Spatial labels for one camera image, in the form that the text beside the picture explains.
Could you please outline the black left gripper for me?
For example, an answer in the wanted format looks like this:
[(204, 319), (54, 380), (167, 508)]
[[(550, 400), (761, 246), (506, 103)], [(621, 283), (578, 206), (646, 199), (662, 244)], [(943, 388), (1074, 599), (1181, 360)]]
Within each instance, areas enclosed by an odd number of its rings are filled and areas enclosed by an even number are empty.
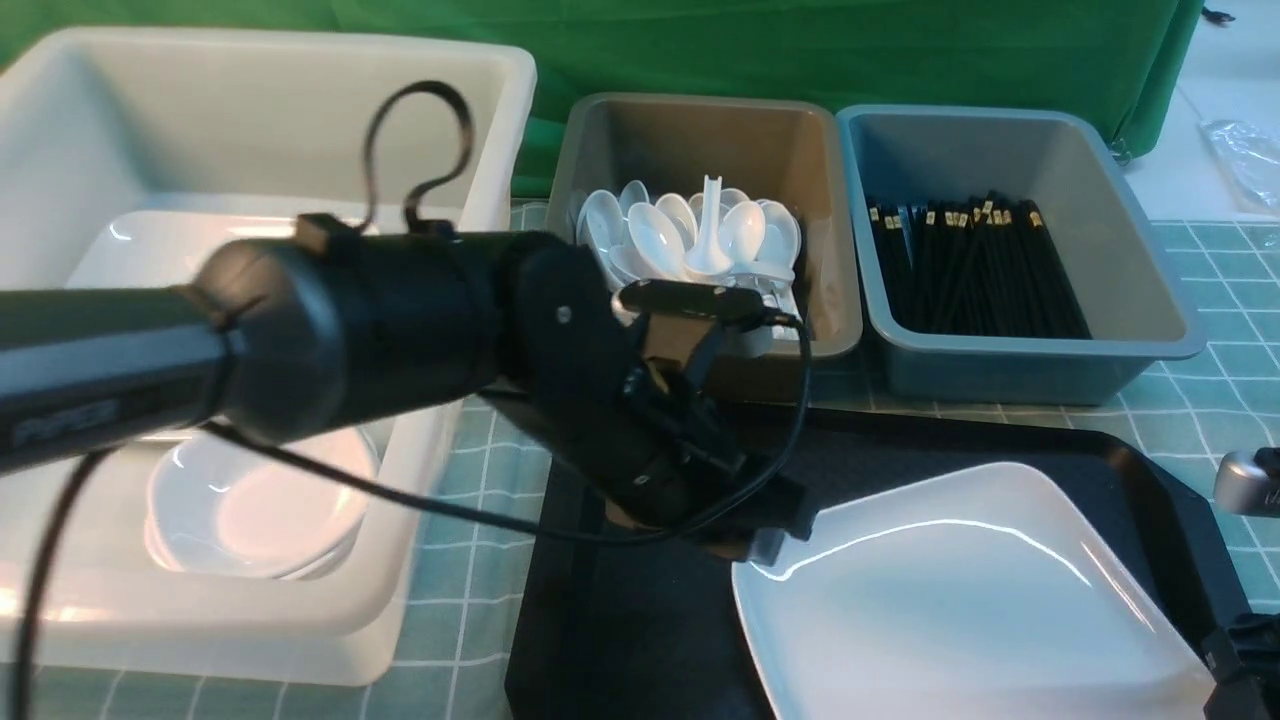
[(680, 538), (732, 561), (772, 560), (783, 539), (808, 541), (814, 495), (785, 475), (812, 396), (812, 364), (782, 445), (773, 454), (742, 445), (714, 402), (681, 375), (664, 393), (632, 372), (612, 396), (553, 398), (540, 406), (508, 383), (481, 398), (544, 446), (604, 501), (609, 521), (628, 536), (598, 536), (623, 547)]

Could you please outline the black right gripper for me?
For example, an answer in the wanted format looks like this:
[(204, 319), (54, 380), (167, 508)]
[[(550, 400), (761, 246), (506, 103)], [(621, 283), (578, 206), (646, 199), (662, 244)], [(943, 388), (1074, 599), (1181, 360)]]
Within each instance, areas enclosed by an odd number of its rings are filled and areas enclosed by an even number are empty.
[(1279, 615), (1245, 612), (1202, 644), (1215, 688), (1207, 719), (1279, 717)]

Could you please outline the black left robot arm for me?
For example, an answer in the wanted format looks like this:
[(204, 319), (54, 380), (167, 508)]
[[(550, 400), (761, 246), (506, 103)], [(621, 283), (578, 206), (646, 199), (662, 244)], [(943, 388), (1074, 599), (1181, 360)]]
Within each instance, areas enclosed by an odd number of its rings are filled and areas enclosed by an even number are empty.
[(644, 281), (623, 324), (590, 252), (545, 232), (237, 240), (188, 284), (3, 293), (3, 470), (218, 418), (257, 447), (480, 396), (576, 471), (631, 544), (728, 559), (805, 541), (783, 447), (703, 393), (721, 338), (801, 322), (750, 290)]

